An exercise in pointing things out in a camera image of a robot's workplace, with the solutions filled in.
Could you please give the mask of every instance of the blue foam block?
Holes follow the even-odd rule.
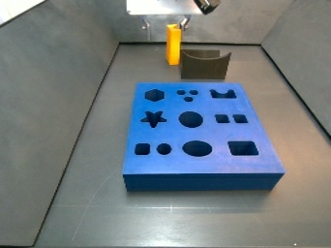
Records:
[[[129,191],[270,190],[283,174],[239,83],[138,83]]]

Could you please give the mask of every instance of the square hole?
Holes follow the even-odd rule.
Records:
[[[233,116],[235,123],[249,123],[249,120],[243,114],[235,114]]]
[[[226,114],[215,115],[218,123],[230,123],[229,116]]]
[[[138,143],[135,153],[137,153],[137,155],[149,155],[150,154],[150,144],[149,143]]]
[[[257,156],[259,151],[253,141],[230,141],[229,148],[233,156]]]

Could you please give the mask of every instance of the yellow block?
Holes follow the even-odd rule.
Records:
[[[182,29],[177,24],[167,25],[167,60],[170,65],[181,64]]]

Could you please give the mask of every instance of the small circular hole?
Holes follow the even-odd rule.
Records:
[[[178,90],[178,94],[179,95],[185,95],[186,94],[186,91],[183,89]]]
[[[185,97],[185,100],[186,100],[187,102],[191,102],[191,101],[193,101],[193,98],[191,98],[191,97]]]
[[[191,95],[198,95],[198,90],[195,90],[195,89],[190,90],[190,94]]]
[[[189,128],[197,128],[203,123],[203,117],[198,112],[187,111],[181,115],[181,122]]]
[[[211,154],[213,146],[205,141],[195,140],[185,144],[183,151],[190,156],[203,157]]]
[[[169,155],[171,153],[171,145],[169,143],[162,143],[158,145],[158,148],[157,148],[159,154],[162,155]]]

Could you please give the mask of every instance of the gray wall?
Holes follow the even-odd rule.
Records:
[[[109,5],[114,32],[121,42],[147,42],[141,17],[127,14],[126,1],[103,0]],[[259,45],[293,0],[223,0],[209,15],[194,15],[185,42]],[[166,25],[181,23],[179,15],[150,15],[151,41],[166,41]]]
[[[263,48],[331,135],[331,1],[297,0]]]
[[[0,245],[31,245],[118,48],[95,0],[49,1],[0,28]]]

